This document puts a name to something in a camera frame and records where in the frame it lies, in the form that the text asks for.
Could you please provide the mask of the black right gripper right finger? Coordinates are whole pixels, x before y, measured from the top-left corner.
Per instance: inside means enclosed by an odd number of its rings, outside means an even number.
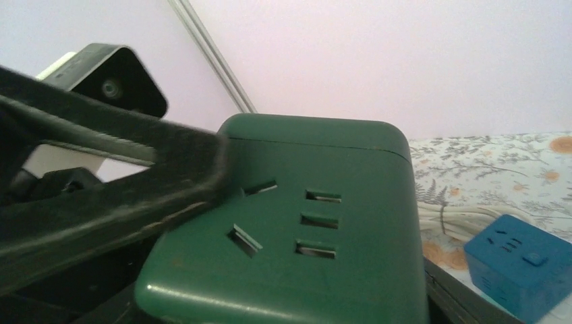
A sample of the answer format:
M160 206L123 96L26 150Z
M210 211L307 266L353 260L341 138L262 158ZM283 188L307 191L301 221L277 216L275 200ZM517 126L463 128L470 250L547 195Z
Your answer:
M424 271L431 323L522 324L428 259L424 259Z

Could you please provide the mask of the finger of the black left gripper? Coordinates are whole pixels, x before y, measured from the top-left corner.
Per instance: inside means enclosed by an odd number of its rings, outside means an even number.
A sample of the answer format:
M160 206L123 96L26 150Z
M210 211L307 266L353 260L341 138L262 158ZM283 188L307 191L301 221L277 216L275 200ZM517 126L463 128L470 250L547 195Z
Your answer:
M159 233L220 197L229 142L1 68L1 191L42 144L139 165L91 188L1 208L1 291Z

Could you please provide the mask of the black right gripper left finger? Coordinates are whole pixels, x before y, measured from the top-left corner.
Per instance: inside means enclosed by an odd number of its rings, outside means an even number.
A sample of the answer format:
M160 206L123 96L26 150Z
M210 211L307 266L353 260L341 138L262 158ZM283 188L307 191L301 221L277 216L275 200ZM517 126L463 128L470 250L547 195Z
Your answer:
M134 284L130 284L114 297L102 303L89 313L82 315L76 323L147 323L148 319L134 301Z

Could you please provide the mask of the blue cube socket adapter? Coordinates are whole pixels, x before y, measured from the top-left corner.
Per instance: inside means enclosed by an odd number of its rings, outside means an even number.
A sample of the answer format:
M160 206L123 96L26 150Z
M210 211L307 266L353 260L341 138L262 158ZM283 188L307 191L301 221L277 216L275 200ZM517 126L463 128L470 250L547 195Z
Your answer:
M571 243L501 215L464 247L472 283L524 323L571 294Z

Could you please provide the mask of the dark green cube adapter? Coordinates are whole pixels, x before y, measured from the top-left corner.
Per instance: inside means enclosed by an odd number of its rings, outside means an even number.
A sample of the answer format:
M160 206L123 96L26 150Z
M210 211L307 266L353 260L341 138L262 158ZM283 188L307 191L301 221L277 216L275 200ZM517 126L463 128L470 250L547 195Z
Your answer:
M409 146L381 121L239 114L225 201L162 236L136 304L171 323L427 323Z

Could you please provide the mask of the white multicolour power strip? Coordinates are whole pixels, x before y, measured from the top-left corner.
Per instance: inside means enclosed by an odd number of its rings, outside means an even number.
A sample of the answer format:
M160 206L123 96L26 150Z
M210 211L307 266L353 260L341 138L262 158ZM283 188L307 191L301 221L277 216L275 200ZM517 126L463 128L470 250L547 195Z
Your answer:
M471 281L469 271L467 269L455 270L453 268L446 267L445 271L460 281L464 286L475 292L481 299L485 300L488 306L493 306L498 310L502 310L503 312L512 315L512 313L510 313L507 309L503 308L499 303L495 302L493 299L491 299L491 297L483 293L483 291L481 291L479 288L475 287ZM537 323L571 324L571 295L569 295L549 313L539 319Z

